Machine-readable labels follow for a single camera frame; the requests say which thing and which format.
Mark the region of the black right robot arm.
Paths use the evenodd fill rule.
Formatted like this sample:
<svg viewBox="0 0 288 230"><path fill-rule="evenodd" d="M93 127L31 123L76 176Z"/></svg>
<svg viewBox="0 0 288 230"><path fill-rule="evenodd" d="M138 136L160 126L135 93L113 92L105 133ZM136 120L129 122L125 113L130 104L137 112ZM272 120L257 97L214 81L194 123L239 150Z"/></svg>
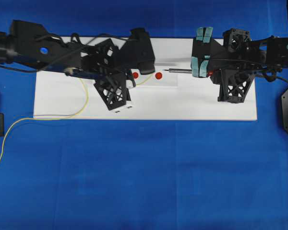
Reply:
<svg viewBox="0 0 288 230"><path fill-rule="evenodd" d="M273 81L277 72L288 69L288 37L251 40L249 31L231 28L223 33L223 44L212 38L212 27L200 27L192 44L191 70L196 78L230 85L247 81L260 72Z"/></svg>

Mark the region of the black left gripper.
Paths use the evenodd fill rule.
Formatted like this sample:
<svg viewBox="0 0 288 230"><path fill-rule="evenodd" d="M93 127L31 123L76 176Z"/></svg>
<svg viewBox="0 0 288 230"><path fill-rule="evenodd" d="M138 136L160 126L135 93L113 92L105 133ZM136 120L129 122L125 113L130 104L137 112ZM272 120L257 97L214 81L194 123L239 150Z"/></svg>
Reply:
<svg viewBox="0 0 288 230"><path fill-rule="evenodd" d="M136 87L131 69L138 69L141 74L155 72L155 55L149 33L144 28L131 30L129 38L119 38L124 41L121 48L108 38L95 45L95 40L82 45L80 76L104 77L118 73L126 75L126 88Z"/></svg>

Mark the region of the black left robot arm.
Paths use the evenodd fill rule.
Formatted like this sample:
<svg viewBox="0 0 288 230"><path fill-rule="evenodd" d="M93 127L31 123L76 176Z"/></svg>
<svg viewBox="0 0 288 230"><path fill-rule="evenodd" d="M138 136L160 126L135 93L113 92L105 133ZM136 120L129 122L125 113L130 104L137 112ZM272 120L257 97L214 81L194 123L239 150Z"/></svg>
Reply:
<svg viewBox="0 0 288 230"><path fill-rule="evenodd" d="M131 82L134 81L132 69L142 75L155 72L155 55L144 28L132 29L121 47L114 44L113 35L99 37L105 40L84 44L77 33L72 33L70 41L64 42L41 24L14 20L9 34L0 32L0 68L18 63L30 67L30 72L60 72L95 81L119 76Z"/></svg>

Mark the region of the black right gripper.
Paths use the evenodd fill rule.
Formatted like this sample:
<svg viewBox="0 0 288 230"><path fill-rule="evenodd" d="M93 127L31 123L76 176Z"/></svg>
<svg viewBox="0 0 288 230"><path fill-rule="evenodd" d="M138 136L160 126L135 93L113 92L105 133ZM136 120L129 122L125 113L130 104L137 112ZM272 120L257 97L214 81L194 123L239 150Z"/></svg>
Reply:
<svg viewBox="0 0 288 230"><path fill-rule="evenodd" d="M255 74L265 72L265 39L252 40L250 32L231 28L223 33L223 44L213 37L212 27L199 27L192 42L191 69L195 78L209 78L220 84L223 69Z"/></svg>

